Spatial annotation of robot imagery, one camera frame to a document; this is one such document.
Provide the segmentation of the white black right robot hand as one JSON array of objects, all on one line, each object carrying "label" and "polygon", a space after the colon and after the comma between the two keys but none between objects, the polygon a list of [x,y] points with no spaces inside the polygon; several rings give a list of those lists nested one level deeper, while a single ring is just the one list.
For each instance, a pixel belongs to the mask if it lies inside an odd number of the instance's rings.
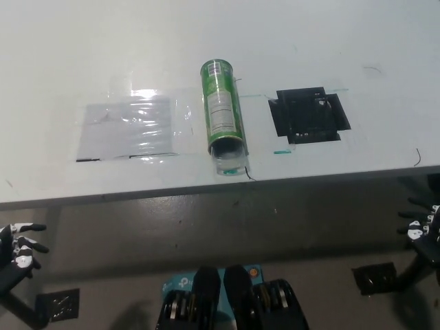
[{"label": "white black right robot hand", "polygon": [[422,207],[425,212],[399,211],[398,216],[409,219],[410,223],[398,228],[397,233],[407,237],[418,256],[429,265],[439,268],[439,204],[414,197],[409,197],[408,202]]}]

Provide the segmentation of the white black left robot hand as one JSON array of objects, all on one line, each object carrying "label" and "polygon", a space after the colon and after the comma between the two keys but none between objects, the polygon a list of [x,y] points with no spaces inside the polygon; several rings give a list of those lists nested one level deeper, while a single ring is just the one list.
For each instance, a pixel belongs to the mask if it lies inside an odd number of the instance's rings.
[{"label": "white black left robot hand", "polygon": [[23,236],[23,233],[46,229],[46,225],[37,223],[11,223],[1,228],[1,296],[9,293],[24,278],[31,278],[34,269],[41,269],[34,251],[47,254],[49,248]]}]

